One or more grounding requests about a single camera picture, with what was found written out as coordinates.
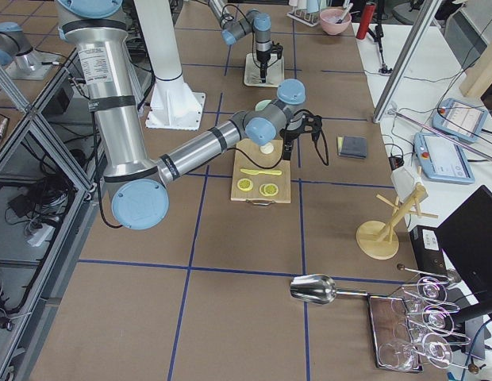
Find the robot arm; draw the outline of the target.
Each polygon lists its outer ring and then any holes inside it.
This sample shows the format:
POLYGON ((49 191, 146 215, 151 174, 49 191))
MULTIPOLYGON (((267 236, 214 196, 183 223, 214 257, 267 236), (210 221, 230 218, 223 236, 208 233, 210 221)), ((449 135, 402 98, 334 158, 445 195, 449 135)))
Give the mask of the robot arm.
POLYGON ((233 45, 248 34, 253 34, 256 59, 259 63, 259 79, 261 83, 265 83, 273 48, 270 16, 258 10, 249 10, 238 21, 225 9, 226 4, 223 1, 208 1, 207 3, 219 22, 222 29, 221 35, 227 45, 233 45))
MULTIPOLYGON (((117 223, 148 229, 165 217, 167 185, 249 139, 265 145, 300 123, 306 100, 302 82, 287 79, 260 111, 240 111, 222 125, 200 133, 152 160, 144 146, 137 101, 125 54, 128 35, 119 1, 58 1, 60 33, 75 45, 89 92, 93 125, 108 160, 103 182, 117 223)), ((165 1, 135 4, 155 77, 150 117, 156 125, 196 129, 204 94, 183 78, 170 6, 165 1)))

